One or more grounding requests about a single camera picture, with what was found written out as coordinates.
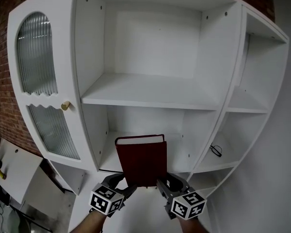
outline fiducial marker cube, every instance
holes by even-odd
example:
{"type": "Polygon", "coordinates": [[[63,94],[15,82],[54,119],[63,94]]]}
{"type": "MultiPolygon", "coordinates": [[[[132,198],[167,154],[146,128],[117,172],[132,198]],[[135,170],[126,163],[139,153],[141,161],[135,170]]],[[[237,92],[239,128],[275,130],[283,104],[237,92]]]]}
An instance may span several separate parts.
{"type": "Polygon", "coordinates": [[[89,205],[108,215],[121,208],[124,196],[98,183],[91,191],[89,205]]]}
{"type": "Polygon", "coordinates": [[[173,199],[171,211],[177,216],[188,220],[203,213],[207,200],[197,191],[173,199]]]}

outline eyeglasses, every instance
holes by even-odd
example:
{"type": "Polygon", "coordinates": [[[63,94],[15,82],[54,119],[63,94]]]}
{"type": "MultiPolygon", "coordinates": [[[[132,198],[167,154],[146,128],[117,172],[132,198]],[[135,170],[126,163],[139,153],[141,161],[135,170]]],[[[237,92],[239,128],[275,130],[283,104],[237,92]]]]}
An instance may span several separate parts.
{"type": "Polygon", "coordinates": [[[216,156],[218,156],[218,157],[222,156],[222,148],[220,146],[218,146],[218,145],[216,145],[216,146],[210,145],[210,149],[216,156]]]}

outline brass knob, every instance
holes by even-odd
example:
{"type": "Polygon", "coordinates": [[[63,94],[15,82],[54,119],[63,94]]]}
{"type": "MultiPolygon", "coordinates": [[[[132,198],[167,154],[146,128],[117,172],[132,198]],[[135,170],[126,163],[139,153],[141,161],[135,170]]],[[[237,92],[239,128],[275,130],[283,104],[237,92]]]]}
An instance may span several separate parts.
{"type": "Polygon", "coordinates": [[[69,101],[66,101],[64,103],[62,103],[62,110],[63,111],[66,111],[70,106],[70,102],[69,101]]]}

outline ribbed glass panel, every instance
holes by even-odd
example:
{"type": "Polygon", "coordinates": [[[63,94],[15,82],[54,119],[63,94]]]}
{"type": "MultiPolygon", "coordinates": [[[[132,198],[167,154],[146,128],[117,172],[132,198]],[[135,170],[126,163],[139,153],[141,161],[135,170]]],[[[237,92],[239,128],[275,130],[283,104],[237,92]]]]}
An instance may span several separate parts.
{"type": "Polygon", "coordinates": [[[45,14],[31,14],[17,37],[18,66],[23,89],[28,93],[57,93],[52,29],[45,14]]]}
{"type": "Polygon", "coordinates": [[[62,110],[53,107],[29,106],[40,137],[48,151],[61,156],[80,159],[72,142],[62,110]]]}

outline red book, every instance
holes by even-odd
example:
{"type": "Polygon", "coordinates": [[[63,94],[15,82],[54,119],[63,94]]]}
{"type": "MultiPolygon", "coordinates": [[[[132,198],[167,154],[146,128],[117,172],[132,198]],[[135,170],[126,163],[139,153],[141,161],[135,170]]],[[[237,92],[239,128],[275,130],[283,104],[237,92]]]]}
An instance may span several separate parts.
{"type": "Polygon", "coordinates": [[[119,137],[115,146],[128,185],[156,186],[167,173],[167,143],[164,135],[119,137]]]}

